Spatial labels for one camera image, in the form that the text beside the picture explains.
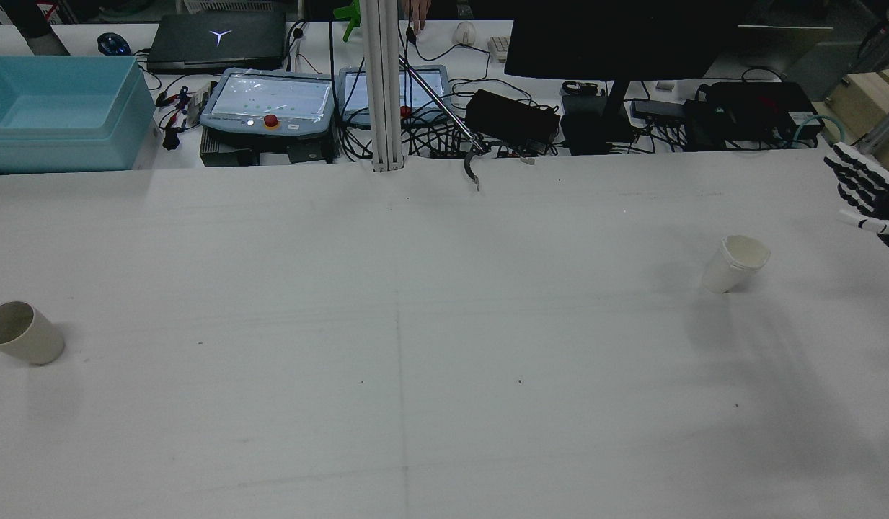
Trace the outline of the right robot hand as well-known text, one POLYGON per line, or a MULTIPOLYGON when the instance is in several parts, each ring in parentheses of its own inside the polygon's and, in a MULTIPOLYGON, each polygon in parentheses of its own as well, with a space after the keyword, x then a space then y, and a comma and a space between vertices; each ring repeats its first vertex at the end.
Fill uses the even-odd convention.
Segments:
POLYGON ((880 236, 889 236, 889 171, 869 156, 843 143, 832 145, 824 164, 834 173, 837 191, 849 209, 841 220, 880 236))

